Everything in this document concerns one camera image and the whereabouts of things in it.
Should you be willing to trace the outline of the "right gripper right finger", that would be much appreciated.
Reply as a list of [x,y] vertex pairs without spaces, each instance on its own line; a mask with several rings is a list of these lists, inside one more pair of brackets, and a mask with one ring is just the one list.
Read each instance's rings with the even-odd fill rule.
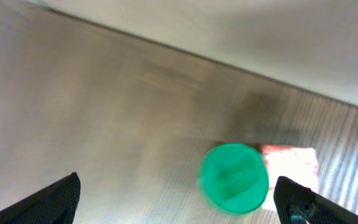
[[273,193],[281,224],[358,224],[358,215],[285,176]]

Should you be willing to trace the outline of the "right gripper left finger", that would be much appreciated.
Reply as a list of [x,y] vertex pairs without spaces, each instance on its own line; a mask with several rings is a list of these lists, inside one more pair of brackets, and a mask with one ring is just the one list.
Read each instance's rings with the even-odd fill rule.
[[0,224],[72,224],[80,201],[77,173],[0,211]]

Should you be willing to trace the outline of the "green lid jar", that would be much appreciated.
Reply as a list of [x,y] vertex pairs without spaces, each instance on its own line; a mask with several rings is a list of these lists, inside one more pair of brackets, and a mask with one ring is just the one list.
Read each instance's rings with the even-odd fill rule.
[[203,157],[198,186],[217,209],[243,215],[258,209],[269,191],[269,175],[259,151],[245,144],[212,147]]

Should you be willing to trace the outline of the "small red box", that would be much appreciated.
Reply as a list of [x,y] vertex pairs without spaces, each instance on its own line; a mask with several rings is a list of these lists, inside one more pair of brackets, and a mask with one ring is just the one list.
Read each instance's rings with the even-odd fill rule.
[[261,144],[259,150],[269,179],[269,190],[262,208],[276,211],[273,192],[280,176],[288,177],[314,192],[319,191],[319,165],[312,147]]

